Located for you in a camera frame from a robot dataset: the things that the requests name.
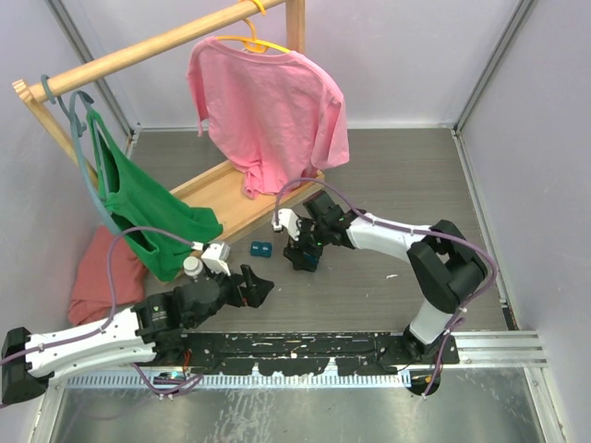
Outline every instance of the pink long-sleeve shirt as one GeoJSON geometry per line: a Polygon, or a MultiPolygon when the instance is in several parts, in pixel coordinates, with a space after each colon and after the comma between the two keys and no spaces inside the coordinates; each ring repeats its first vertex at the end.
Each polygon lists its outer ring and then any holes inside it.
{"type": "Polygon", "coordinates": [[[245,194],[349,161],[344,97],[304,55],[253,54],[209,37],[191,54],[188,85],[215,145],[245,173],[245,194]]]}

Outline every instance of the shirt sleeve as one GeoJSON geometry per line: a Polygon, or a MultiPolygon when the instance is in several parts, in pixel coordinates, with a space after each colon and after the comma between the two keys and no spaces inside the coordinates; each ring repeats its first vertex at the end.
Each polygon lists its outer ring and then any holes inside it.
{"type": "Polygon", "coordinates": [[[188,64],[187,81],[188,88],[191,91],[193,103],[197,108],[197,124],[199,127],[199,136],[203,134],[203,120],[207,120],[210,116],[207,112],[207,105],[205,102],[205,90],[203,88],[203,75],[201,72],[200,58],[203,56],[200,45],[193,49],[191,59],[188,64]]]}
{"type": "Polygon", "coordinates": [[[334,168],[349,162],[349,139],[344,101],[332,98],[319,121],[312,149],[312,166],[334,168]]]}

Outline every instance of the folded red fabric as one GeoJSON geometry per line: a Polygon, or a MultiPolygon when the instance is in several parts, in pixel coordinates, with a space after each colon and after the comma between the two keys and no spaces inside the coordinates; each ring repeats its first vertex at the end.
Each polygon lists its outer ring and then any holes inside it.
{"type": "MultiPolygon", "coordinates": [[[[100,226],[78,264],[67,313],[68,320],[74,326],[91,323],[108,315],[111,291],[106,263],[114,239],[115,236],[107,228],[100,226]]],[[[144,299],[146,267],[123,239],[113,249],[112,270],[117,305],[137,303],[144,299]]]]}

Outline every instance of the wooden rod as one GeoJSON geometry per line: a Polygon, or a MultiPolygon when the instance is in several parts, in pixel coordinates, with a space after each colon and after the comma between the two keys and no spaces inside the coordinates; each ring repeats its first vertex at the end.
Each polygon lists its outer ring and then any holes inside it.
{"type": "MultiPolygon", "coordinates": [[[[260,0],[260,2],[266,9],[269,9],[285,2],[285,0],[260,0]]],[[[51,77],[48,81],[49,89],[55,96],[65,94],[98,78],[106,77],[121,69],[133,66],[169,49],[195,40],[202,35],[231,25],[243,18],[253,16],[258,12],[259,9],[253,2],[236,3],[226,9],[198,18],[186,25],[51,77]]],[[[31,85],[30,93],[39,103],[47,101],[47,95],[41,83],[31,85]]]]}
{"type": "Polygon", "coordinates": [[[286,0],[287,47],[304,53],[306,43],[306,0],[286,0]]]}
{"type": "MultiPolygon", "coordinates": [[[[70,135],[64,130],[63,127],[57,120],[52,113],[45,107],[43,103],[37,102],[32,94],[30,93],[30,88],[24,80],[15,81],[12,84],[15,92],[19,96],[19,98],[25,103],[25,105],[29,108],[31,113],[37,117],[39,123],[43,125],[45,130],[49,132],[49,135],[57,142],[57,144],[64,150],[67,156],[75,163],[78,164],[78,159],[76,157],[76,151],[74,150],[74,144],[72,143],[72,138],[70,135]]],[[[86,168],[89,171],[90,180],[92,184],[96,187],[97,186],[97,176],[96,172],[92,165],[86,161],[86,168]]]]}

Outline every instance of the blue object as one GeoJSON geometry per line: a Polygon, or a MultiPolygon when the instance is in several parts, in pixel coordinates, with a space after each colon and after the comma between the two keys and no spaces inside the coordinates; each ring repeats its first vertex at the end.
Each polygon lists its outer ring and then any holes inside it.
{"type": "Polygon", "coordinates": [[[269,242],[252,242],[250,244],[250,255],[254,257],[269,258],[273,251],[273,246],[269,242]]]}

